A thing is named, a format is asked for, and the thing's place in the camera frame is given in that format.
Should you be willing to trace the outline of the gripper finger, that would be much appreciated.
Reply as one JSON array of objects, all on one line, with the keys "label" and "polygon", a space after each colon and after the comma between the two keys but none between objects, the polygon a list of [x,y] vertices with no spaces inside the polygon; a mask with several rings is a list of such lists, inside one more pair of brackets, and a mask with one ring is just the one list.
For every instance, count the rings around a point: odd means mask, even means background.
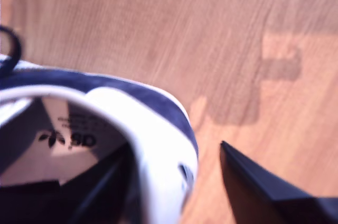
[{"label": "gripper finger", "polygon": [[134,156],[123,144],[62,186],[61,223],[116,223],[130,184]]},{"label": "gripper finger", "polygon": [[229,143],[220,145],[224,187],[236,223],[318,223],[314,198]]}]

